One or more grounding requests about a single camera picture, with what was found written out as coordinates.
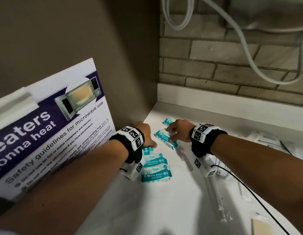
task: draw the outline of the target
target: microwave image on poster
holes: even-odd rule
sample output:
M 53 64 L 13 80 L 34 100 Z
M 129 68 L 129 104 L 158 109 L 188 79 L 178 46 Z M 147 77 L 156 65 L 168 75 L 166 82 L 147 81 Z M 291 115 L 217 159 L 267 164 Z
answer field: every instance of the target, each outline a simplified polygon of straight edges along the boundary
M 69 121 L 84 106 L 101 94 L 96 77 L 79 85 L 73 90 L 55 98 L 65 118 Z

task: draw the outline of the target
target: wrist strap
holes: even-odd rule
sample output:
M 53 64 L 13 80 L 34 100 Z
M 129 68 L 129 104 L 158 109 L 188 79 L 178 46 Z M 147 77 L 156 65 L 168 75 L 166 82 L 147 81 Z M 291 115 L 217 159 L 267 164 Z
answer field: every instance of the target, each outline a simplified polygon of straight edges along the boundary
M 141 130 L 126 126 L 113 134 L 109 140 L 116 139 L 120 141 L 129 152 L 126 163 L 139 163 L 142 159 L 142 148 L 145 137 Z
M 219 134 L 227 134 L 227 132 L 209 123 L 199 124 L 192 128 L 190 130 L 190 139 L 192 142 L 192 152 L 196 157 L 201 158 L 206 154 L 213 155 L 210 147 Z

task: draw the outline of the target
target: human hand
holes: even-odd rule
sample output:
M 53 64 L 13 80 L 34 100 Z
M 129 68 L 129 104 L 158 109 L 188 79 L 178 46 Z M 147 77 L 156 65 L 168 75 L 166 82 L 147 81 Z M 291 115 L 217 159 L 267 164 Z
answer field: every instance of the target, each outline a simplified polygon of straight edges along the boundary
M 144 147 L 152 147 L 156 148 L 157 143 L 151 139 L 151 132 L 149 124 L 144 124 L 143 122 L 139 121 L 135 128 L 141 130 L 145 137 Z
M 166 128 L 167 132 L 177 132 L 175 135 L 172 135 L 169 138 L 169 142 L 174 142 L 177 140 L 181 140 L 183 142 L 191 142 L 190 130 L 195 126 L 196 125 L 189 122 L 188 120 L 176 120 Z

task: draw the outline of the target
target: forearm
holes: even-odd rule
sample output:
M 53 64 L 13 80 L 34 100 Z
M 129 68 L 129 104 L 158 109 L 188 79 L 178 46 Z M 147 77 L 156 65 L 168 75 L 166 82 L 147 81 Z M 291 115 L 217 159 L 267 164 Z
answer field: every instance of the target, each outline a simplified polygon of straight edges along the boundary
M 211 152 L 303 232 L 303 160 L 226 134 Z
M 0 217 L 0 229 L 21 235 L 74 234 L 127 157 L 121 142 L 106 142 L 41 182 Z

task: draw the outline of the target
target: white countertop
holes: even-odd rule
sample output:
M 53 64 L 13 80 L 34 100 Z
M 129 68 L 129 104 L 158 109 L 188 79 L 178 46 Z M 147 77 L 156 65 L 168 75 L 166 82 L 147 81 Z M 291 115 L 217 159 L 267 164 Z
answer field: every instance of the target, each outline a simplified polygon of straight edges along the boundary
M 155 133 L 164 128 L 162 122 L 168 116 L 185 118 L 195 124 L 210 122 L 232 135 L 247 136 L 255 129 L 273 133 L 281 140 L 295 142 L 303 158 L 301 131 L 162 102 L 157 102 L 145 123 Z M 270 219 L 274 234 L 285 234 L 254 198 L 251 202 L 243 200 L 238 182 L 230 175 L 226 179 L 217 177 L 225 213 L 232 218 L 220 222 L 216 201 L 210 199 L 204 178 L 188 160 L 191 145 L 181 142 L 177 150 L 171 150 L 153 139 L 158 144 L 155 152 L 163 153 L 168 160 L 172 179 L 143 184 L 140 179 L 130 182 L 119 174 L 76 235 L 251 234 L 251 217 L 256 212 Z M 300 234 L 285 217 L 262 202 L 291 235 Z

